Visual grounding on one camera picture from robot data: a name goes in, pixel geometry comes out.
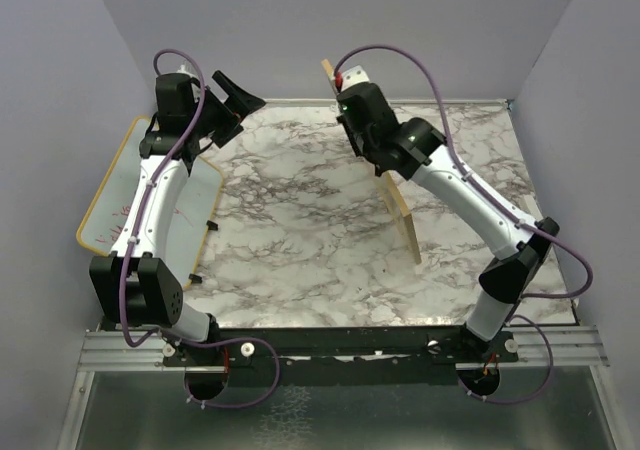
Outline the light wooden picture frame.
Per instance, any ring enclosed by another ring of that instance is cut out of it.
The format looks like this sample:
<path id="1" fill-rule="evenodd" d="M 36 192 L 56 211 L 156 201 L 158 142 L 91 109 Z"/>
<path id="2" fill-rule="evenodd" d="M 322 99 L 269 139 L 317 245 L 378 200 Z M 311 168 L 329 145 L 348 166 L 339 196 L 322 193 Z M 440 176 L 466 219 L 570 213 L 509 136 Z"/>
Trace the light wooden picture frame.
<path id="1" fill-rule="evenodd" d="M 411 257 L 415 264 L 422 262 L 420 249 L 417 241 L 412 213 L 398 189 L 395 181 L 389 172 L 376 176 L 374 167 L 371 168 L 371 180 L 373 181 L 379 197 L 384 202 L 387 212 L 391 216 L 394 224 L 405 240 Z"/>

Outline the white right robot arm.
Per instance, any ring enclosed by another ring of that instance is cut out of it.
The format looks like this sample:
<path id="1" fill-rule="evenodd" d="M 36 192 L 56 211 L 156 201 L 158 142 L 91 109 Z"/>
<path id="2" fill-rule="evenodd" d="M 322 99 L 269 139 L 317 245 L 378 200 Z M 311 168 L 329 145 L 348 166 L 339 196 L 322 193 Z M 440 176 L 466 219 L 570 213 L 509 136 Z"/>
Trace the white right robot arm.
<path id="1" fill-rule="evenodd" d="M 482 292 L 459 337 L 459 348 L 467 359 L 483 360 L 494 351 L 495 336 L 549 253 L 550 242 L 522 226 L 555 236 L 559 225 L 550 217 L 537 221 L 478 179 L 484 190 L 515 214 L 516 220 L 509 220 L 456 167 L 445 135 L 419 117 L 399 122 L 376 84 L 357 83 L 340 92 L 337 103 L 338 121 L 356 155 L 373 164 L 377 175 L 395 171 L 435 195 L 493 254 L 478 277 Z"/>

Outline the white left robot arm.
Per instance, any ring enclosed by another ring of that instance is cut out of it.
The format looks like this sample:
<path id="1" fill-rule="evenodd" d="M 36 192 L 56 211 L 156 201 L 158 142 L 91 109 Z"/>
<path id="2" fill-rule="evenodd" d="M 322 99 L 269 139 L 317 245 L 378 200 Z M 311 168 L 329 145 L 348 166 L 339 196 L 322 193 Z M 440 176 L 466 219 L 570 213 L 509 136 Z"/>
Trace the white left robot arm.
<path id="1" fill-rule="evenodd" d="M 167 330 L 187 340 L 186 352 L 202 365 L 218 358 L 221 341 L 213 334 L 214 317 L 185 303 L 183 286 L 166 262 L 171 221 L 201 140 L 223 147 L 266 104 L 220 70 L 212 79 L 225 100 L 186 69 L 157 76 L 157 110 L 139 143 L 139 177 L 126 223 L 109 253 L 93 257 L 89 266 L 107 319 L 124 331 L 144 325 Z"/>

